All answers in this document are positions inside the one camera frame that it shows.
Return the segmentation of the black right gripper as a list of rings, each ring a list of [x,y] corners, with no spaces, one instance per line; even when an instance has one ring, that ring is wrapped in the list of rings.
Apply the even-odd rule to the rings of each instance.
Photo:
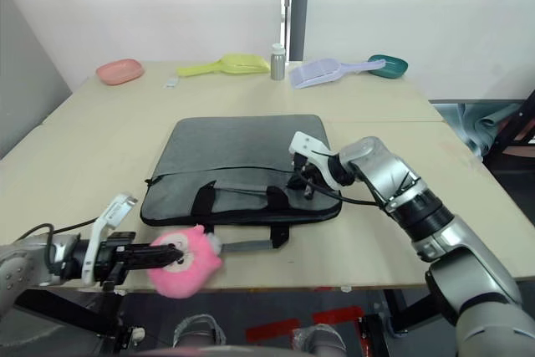
[[[310,164],[305,156],[299,153],[293,155],[293,174],[287,182],[288,189],[303,191],[305,199],[313,199],[315,187],[320,186],[322,180],[318,168]]]

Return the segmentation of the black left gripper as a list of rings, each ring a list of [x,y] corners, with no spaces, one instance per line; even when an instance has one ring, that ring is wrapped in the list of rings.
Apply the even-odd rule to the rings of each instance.
[[[132,244],[135,236],[135,232],[114,232],[100,244],[93,273],[103,291],[121,285],[129,271],[164,268],[183,259],[184,253],[174,244]]]

